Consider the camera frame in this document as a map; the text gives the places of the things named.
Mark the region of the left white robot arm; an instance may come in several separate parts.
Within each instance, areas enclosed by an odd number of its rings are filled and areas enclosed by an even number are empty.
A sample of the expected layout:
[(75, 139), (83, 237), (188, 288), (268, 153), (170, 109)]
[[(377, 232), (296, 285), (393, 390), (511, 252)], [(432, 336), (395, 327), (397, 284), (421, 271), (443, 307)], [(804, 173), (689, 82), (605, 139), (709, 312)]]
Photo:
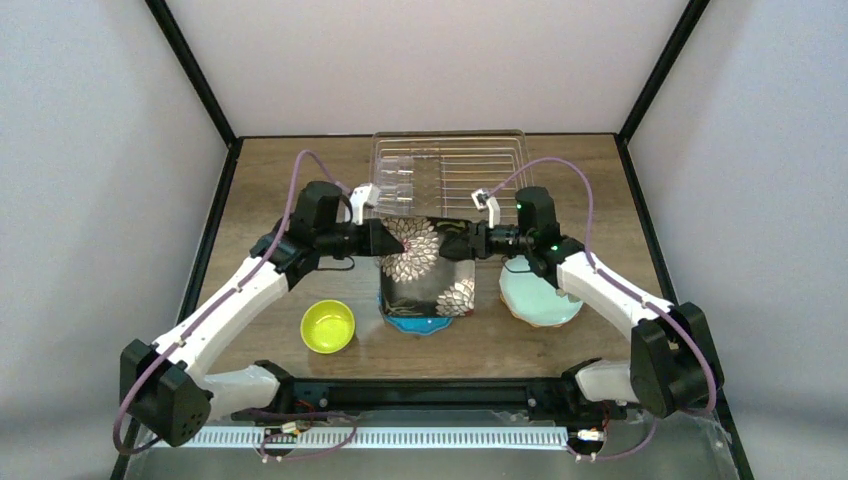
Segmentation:
[(233, 276), (185, 320), (155, 341), (134, 340), (119, 360), (120, 406), (113, 439), (122, 454), (137, 453), (121, 438), (131, 416), (178, 447), (210, 420), (270, 405), (282, 384), (272, 367), (211, 374), (223, 350), (263, 310), (317, 270), (323, 257), (379, 257), (403, 252), (378, 218), (365, 210), (380, 190), (366, 183), (345, 194), (326, 181), (311, 181), (290, 195), (283, 217), (251, 248)]

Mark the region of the clear plastic glass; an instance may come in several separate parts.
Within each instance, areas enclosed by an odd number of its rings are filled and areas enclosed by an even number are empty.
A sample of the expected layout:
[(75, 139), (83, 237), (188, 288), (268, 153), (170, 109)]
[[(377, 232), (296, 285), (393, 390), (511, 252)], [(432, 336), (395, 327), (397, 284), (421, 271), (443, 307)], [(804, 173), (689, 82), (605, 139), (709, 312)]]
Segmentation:
[(414, 165), (410, 155), (380, 156), (376, 159), (375, 183), (383, 190), (412, 187)]
[(414, 213), (414, 208), (413, 185), (401, 183), (380, 187), (374, 211), (380, 215), (409, 216)]

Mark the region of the metal wire dish rack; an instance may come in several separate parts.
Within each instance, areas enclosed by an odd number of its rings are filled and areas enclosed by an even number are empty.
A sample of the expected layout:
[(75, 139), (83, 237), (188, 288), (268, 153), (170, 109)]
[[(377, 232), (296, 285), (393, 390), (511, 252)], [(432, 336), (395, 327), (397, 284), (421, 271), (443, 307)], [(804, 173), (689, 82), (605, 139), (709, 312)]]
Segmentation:
[(521, 130), (378, 132), (370, 161), (370, 182), (377, 187), (376, 159), (390, 155), (415, 159), (415, 208), (409, 216), (473, 222), (487, 215), (474, 208), (471, 193), (495, 187), (529, 161)]

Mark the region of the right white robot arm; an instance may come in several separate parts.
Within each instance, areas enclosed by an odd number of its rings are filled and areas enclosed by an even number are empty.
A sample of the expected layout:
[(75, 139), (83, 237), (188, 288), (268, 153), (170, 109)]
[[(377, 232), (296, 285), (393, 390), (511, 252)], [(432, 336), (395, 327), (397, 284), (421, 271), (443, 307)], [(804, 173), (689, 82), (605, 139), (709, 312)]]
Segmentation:
[(583, 301), (629, 341), (626, 361), (592, 360), (569, 370), (578, 399), (636, 404), (659, 418), (712, 411), (723, 377), (704, 312), (638, 288), (604, 265), (587, 241), (562, 234), (545, 188), (520, 189), (515, 199), (517, 224), (472, 223), (447, 236), (441, 256), (522, 255), (533, 274)]

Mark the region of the black floral square plate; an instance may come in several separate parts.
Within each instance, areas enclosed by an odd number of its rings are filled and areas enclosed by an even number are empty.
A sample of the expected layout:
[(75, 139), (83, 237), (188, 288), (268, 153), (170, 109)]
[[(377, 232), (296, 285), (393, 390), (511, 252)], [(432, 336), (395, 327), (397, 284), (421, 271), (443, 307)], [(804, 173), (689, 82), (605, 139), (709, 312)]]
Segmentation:
[(440, 255), (445, 240), (467, 230), (468, 220), (411, 216), (384, 217), (382, 224), (405, 247), (380, 257), (379, 304), (399, 318), (470, 315), (475, 309), (476, 263)]

